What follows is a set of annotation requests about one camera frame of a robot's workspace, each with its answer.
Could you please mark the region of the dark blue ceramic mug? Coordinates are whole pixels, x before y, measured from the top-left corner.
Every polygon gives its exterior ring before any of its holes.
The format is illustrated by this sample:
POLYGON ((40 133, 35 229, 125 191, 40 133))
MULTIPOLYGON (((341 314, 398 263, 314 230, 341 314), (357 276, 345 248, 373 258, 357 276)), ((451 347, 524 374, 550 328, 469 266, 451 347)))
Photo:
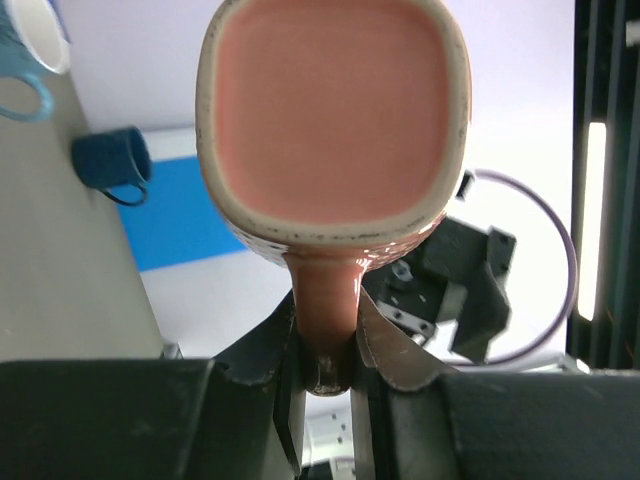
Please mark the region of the dark blue ceramic mug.
POLYGON ((76 138, 71 142, 71 161, 83 185, 113 202, 128 207, 146 202, 152 160, 138 128, 131 126, 76 138), (140 198, 125 201, 111 193, 113 188, 122 186, 137 188, 140 198))

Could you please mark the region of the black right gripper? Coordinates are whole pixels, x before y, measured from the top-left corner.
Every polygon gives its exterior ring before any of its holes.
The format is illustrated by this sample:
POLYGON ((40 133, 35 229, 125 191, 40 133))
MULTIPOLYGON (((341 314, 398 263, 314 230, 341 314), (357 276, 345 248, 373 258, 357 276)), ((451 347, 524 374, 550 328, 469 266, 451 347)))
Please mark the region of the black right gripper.
POLYGON ((490 343, 507 327, 505 292, 516 237, 446 218, 415 250, 369 272, 364 289, 380 312, 420 346, 440 323, 455 326, 448 351, 487 362, 490 343))

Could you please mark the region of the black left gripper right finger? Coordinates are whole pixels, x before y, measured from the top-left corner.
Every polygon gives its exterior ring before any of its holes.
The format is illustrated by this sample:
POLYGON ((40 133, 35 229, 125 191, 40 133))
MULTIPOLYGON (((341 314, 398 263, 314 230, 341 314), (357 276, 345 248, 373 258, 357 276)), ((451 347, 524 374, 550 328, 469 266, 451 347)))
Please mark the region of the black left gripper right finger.
POLYGON ((359 305, 351 391, 360 479, 635 479, 635 373, 463 373, 359 305))

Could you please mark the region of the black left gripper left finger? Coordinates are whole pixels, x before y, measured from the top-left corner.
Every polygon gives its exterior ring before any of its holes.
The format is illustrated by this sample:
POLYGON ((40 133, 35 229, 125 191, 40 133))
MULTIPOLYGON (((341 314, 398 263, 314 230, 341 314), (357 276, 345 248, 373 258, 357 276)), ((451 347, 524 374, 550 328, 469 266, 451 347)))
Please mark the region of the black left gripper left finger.
POLYGON ((1 366, 5 479, 295 479, 305 395, 291 296, 213 358, 1 366))

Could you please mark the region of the pink ceramic mug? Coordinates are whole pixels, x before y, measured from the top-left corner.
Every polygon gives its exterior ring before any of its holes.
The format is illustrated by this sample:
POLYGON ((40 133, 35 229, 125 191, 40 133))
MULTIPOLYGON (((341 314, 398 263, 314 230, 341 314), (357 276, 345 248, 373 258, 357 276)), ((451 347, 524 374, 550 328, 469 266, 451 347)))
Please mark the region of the pink ceramic mug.
POLYGON ((472 80, 440 1, 225 1, 197 157, 234 234, 289 271, 305 389, 353 382, 364 275, 424 241, 462 177, 472 80))

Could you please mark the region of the light blue ceramic mug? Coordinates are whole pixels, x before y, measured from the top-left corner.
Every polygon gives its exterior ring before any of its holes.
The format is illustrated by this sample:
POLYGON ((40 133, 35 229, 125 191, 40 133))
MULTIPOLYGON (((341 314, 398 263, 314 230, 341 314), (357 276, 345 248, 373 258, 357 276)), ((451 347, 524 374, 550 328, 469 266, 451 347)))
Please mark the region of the light blue ceramic mug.
POLYGON ((71 66, 70 42, 54 5, 42 0, 1 3, 1 76, 26 84, 40 100, 30 113, 2 106, 1 115, 8 119, 35 123, 54 110, 54 97, 42 77, 64 75, 71 66))

